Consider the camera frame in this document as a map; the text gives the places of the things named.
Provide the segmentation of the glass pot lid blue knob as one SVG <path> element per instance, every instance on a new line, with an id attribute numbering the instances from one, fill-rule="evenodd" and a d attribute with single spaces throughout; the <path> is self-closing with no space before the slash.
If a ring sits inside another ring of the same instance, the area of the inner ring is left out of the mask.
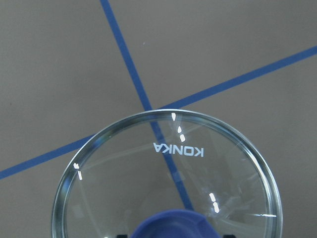
<path id="1" fill-rule="evenodd" d="M 185 110 L 122 119 L 89 139 L 65 169 L 54 238 L 279 238 L 274 177 L 239 131 Z"/>

